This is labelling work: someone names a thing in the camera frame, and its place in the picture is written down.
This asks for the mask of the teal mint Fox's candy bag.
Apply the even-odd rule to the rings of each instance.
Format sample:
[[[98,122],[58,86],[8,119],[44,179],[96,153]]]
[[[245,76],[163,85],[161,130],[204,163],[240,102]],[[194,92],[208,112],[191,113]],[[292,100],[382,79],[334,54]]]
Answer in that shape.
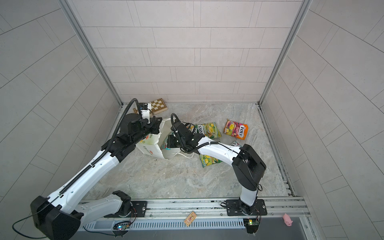
[[[237,141],[233,141],[230,146],[232,147],[241,147],[241,145]]]

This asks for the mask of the orange Fox's candy bag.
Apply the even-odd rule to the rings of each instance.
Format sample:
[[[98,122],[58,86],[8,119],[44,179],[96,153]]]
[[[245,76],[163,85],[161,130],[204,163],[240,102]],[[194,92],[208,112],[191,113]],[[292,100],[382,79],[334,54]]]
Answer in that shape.
[[[246,124],[227,120],[224,127],[224,134],[235,137],[240,140],[245,140],[248,130],[249,127]]]

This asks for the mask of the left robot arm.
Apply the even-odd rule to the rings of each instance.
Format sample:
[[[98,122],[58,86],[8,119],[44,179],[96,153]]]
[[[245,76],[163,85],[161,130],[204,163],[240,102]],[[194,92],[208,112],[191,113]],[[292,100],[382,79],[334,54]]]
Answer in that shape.
[[[129,102],[112,137],[95,157],[73,178],[48,197],[38,196],[31,203],[34,225],[50,240],[69,240],[87,223],[107,215],[125,217],[132,214],[131,197],[122,191],[79,205],[89,190],[110,170],[121,163],[149,134],[160,133],[162,118],[144,117],[144,112],[129,113]]]

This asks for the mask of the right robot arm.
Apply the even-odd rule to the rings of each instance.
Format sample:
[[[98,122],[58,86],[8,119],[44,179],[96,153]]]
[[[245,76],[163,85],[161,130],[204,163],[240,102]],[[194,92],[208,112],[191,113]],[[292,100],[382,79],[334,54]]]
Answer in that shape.
[[[257,200],[258,192],[262,190],[260,181],[267,166],[250,145],[230,146],[203,134],[194,134],[179,119],[171,119],[171,124],[173,135],[168,140],[171,147],[180,148],[186,154],[196,153],[216,158],[233,168],[242,192],[237,201],[226,200],[221,203],[228,210],[229,216],[267,215],[265,203]]]

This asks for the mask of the green yellow Fox's candy bag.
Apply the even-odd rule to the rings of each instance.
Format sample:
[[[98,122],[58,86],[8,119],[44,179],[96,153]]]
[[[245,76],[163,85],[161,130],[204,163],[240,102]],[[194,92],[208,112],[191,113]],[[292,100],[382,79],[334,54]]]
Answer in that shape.
[[[211,139],[220,138],[222,136],[215,122],[207,123],[207,135]]]

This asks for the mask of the white paper bag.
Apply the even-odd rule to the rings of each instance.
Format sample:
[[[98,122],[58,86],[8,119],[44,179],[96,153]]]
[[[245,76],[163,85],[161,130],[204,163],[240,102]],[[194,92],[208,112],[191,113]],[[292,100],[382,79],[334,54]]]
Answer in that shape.
[[[136,147],[145,155],[169,160],[176,155],[184,156],[191,159],[194,154],[182,154],[180,148],[172,148],[170,150],[161,150],[160,146],[168,133],[171,133],[171,119],[163,119],[160,124],[159,134],[149,134],[146,138],[140,141]]]

